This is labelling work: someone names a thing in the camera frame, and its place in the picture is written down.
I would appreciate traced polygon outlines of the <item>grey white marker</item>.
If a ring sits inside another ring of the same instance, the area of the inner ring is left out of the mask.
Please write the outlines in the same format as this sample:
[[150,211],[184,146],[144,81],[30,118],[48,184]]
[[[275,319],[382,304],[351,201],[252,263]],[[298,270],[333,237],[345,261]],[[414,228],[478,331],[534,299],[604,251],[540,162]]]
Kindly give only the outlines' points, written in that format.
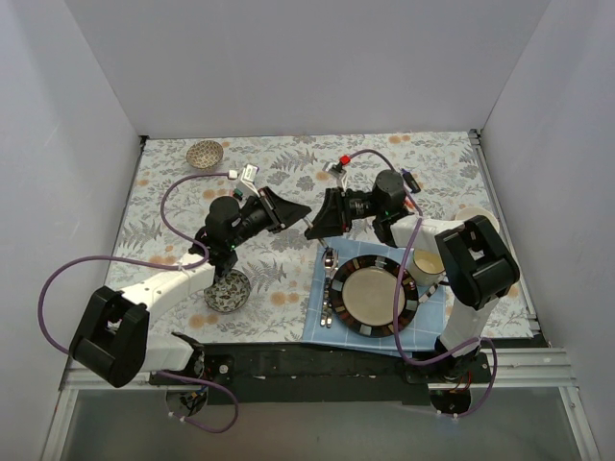
[[307,225],[305,231],[306,240],[317,240],[323,249],[328,249],[331,245],[328,243],[328,238],[331,233],[331,225],[323,219],[315,217],[313,220],[304,219]]

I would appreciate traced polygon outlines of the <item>black purple highlighter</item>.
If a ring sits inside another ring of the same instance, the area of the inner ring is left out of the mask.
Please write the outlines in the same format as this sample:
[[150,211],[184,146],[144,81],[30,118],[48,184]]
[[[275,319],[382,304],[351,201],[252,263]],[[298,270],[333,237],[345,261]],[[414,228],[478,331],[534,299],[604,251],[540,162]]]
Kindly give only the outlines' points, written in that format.
[[409,170],[402,169],[400,172],[404,183],[405,189],[411,194],[417,194],[422,191],[422,188],[419,182],[415,179],[415,177],[411,174]]

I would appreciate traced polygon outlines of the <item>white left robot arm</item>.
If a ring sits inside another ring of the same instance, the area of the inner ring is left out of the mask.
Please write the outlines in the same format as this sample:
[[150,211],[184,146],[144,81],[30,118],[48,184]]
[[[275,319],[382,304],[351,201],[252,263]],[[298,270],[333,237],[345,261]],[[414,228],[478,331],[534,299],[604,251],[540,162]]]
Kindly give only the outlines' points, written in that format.
[[69,346],[70,357],[115,388],[146,370],[171,370],[185,384],[197,382],[203,358],[178,337],[148,345],[149,326],[192,294],[213,286],[237,262],[236,249],[262,231],[278,233],[311,212],[263,187],[245,203],[215,199],[205,224],[178,262],[132,286],[97,289]]

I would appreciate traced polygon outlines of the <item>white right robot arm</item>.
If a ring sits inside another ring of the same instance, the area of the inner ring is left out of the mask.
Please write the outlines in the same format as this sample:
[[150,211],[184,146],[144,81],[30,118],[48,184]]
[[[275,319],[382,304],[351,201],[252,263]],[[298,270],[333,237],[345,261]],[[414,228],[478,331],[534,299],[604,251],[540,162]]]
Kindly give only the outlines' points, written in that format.
[[[520,278],[508,247],[484,216],[425,218],[409,196],[404,175],[390,169],[379,172],[370,191],[327,189],[305,237],[338,237],[364,218],[372,219],[382,244],[404,250],[405,257],[423,251],[441,260],[455,297],[451,315],[430,353],[406,363],[426,376],[461,379],[480,351],[481,333],[495,305]],[[399,334],[410,326],[423,299],[417,285],[405,261],[359,255],[326,274],[322,312],[359,335],[391,337],[400,348]]]

